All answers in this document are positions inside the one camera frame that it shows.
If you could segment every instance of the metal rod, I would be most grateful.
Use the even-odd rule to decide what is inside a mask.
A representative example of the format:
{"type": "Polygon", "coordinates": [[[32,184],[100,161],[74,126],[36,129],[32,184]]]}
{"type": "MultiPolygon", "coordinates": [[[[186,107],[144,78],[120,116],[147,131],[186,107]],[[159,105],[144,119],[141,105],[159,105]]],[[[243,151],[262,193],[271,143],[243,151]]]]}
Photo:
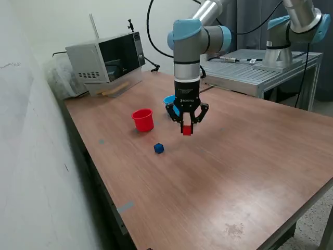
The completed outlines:
{"type": "Polygon", "coordinates": [[[93,17],[93,14],[89,14],[89,17],[90,17],[90,21],[92,22],[92,25],[93,25],[93,29],[95,31],[95,35],[96,35],[96,38],[99,39],[99,35],[98,35],[98,31],[96,29],[96,25],[95,25],[95,21],[94,21],[94,17],[93,17]]]}
{"type": "Polygon", "coordinates": [[[318,76],[319,76],[319,72],[321,69],[321,65],[322,65],[321,62],[319,64],[317,64],[315,75],[313,78],[313,83],[312,83],[311,93],[310,93],[310,101],[309,101],[309,106],[308,106],[308,111],[310,111],[310,112],[312,112],[312,110],[313,110],[314,97],[316,95],[318,76]]]}

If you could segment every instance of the gray curtain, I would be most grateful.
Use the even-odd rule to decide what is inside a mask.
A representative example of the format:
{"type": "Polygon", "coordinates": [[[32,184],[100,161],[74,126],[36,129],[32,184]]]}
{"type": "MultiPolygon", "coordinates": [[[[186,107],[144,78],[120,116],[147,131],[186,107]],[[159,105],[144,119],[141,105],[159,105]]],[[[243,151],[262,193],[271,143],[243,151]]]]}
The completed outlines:
{"type": "MultiPolygon", "coordinates": [[[[235,32],[246,32],[261,24],[279,2],[280,0],[234,0],[219,17],[219,21],[235,32]]],[[[333,17],[333,1],[313,0],[313,3],[323,13],[331,14],[333,17]]],[[[287,12],[281,4],[272,18],[285,15],[287,15],[287,12]]],[[[267,23],[250,34],[234,36],[231,51],[241,48],[266,49],[266,30],[267,23]]],[[[330,49],[330,44],[333,43],[332,30],[333,23],[325,39],[310,47],[311,52],[324,53],[316,92],[316,98],[320,101],[333,101],[333,70],[330,66],[330,59],[333,58],[333,50],[330,49]]],[[[292,44],[292,50],[306,51],[306,44],[292,44]]],[[[294,79],[293,82],[288,82],[284,89],[289,92],[297,92],[300,82],[297,80],[294,79]]]]}

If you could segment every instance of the tape mark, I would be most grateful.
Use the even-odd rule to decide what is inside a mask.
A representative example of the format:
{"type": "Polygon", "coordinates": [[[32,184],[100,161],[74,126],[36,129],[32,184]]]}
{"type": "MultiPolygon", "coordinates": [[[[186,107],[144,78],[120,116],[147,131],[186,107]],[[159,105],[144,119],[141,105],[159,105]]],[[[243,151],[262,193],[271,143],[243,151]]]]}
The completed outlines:
{"type": "Polygon", "coordinates": [[[134,207],[134,203],[133,202],[128,202],[127,204],[125,204],[124,206],[120,207],[120,208],[117,208],[117,211],[118,213],[123,213],[125,212],[126,210],[130,209],[134,207]]]}

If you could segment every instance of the stain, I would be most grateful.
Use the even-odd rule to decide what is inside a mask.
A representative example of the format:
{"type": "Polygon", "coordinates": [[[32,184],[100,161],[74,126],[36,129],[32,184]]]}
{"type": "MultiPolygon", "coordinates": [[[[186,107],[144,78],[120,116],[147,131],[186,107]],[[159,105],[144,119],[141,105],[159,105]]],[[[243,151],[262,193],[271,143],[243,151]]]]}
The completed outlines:
{"type": "Polygon", "coordinates": [[[233,225],[229,225],[228,223],[225,224],[226,225],[226,229],[225,232],[232,238],[232,239],[236,239],[236,238],[241,238],[241,236],[244,234],[243,229],[244,229],[244,225],[243,223],[241,223],[239,226],[233,224],[233,225]]]}
{"type": "Polygon", "coordinates": [[[171,120],[171,117],[168,112],[164,113],[164,118],[167,118],[168,120],[171,120]]]}
{"type": "Polygon", "coordinates": [[[9,64],[6,64],[6,65],[3,65],[3,66],[0,66],[0,69],[4,69],[4,68],[7,68],[9,66],[12,66],[12,67],[19,67],[21,65],[20,62],[12,62],[12,63],[9,63],[9,64]]]}

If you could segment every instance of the red block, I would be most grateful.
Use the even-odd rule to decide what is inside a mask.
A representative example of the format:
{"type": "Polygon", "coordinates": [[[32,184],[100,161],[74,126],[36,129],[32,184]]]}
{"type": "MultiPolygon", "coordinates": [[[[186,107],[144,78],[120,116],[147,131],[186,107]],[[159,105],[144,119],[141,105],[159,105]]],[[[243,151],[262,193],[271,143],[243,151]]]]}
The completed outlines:
{"type": "Polygon", "coordinates": [[[191,136],[191,126],[183,126],[183,135],[191,136]]]}

